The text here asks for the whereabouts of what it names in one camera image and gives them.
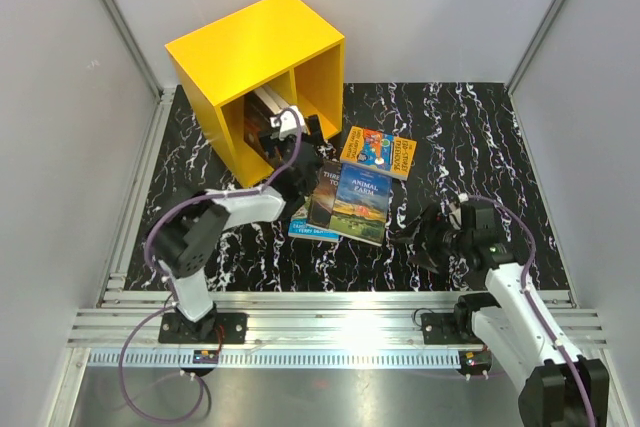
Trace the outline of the blue Animal Farm book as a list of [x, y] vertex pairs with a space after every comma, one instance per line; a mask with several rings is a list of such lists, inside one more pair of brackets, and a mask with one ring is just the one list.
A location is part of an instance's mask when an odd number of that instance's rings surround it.
[[344, 164], [329, 221], [339, 235], [381, 246], [386, 232], [392, 178]]

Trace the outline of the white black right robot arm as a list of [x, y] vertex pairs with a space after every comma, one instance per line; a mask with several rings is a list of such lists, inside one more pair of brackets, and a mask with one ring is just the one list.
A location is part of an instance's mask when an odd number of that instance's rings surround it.
[[410, 245], [409, 261], [421, 269], [444, 276], [455, 257], [482, 280], [483, 291], [458, 298], [453, 332], [497, 357], [519, 393], [524, 425], [606, 425], [609, 371], [568, 338], [540, 298], [530, 275], [536, 242], [513, 211], [461, 194], [447, 208], [429, 205], [392, 240]]

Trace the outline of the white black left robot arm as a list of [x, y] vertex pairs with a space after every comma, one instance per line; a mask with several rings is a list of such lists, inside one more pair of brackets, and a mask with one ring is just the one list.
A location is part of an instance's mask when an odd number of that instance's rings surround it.
[[303, 206], [323, 165], [316, 149], [324, 141], [317, 116], [288, 107], [271, 117], [259, 142], [274, 171], [261, 184], [236, 190], [176, 193], [149, 229], [145, 263], [168, 283], [172, 301], [161, 310], [162, 343], [223, 342], [231, 323], [219, 317], [205, 267], [221, 236], [254, 223], [286, 219]]

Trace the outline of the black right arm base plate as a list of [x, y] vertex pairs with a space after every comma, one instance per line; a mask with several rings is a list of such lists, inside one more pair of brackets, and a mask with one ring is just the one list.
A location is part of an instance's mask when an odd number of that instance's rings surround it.
[[421, 332], [425, 345], [481, 345], [482, 341], [461, 327], [453, 313], [423, 312]]

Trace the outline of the green 104-storey treehouse book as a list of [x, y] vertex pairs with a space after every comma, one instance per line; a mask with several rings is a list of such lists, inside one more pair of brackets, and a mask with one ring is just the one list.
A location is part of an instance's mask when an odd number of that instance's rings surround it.
[[292, 106], [290, 102], [285, 100], [280, 94], [278, 94], [275, 90], [273, 90], [269, 85], [262, 86], [261, 90], [264, 93], [263, 102], [267, 105], [267, 107], [271, 110], [273, 114], [277, 114], [282, 110]]

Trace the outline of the dark Tale of Two Cities book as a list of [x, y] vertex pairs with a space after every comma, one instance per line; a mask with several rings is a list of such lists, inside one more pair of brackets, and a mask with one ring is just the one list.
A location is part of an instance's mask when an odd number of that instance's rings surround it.
[[270, 166], [275, 165], [275, 151], [266, 150], [261, 138], [269, 139], [270, 119], [280, 111], [277, 102], [262, 87], [244, 96], [244, 141]]

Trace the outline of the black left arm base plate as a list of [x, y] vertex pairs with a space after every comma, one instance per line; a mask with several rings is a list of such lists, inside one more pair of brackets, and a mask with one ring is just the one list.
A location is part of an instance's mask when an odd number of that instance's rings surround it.
[[248, 315], [242, 312], [213, 312], [193, 322], [180, 312], [162, 316], [158, 342], [160, 344], [243, 345], [246, 339]]

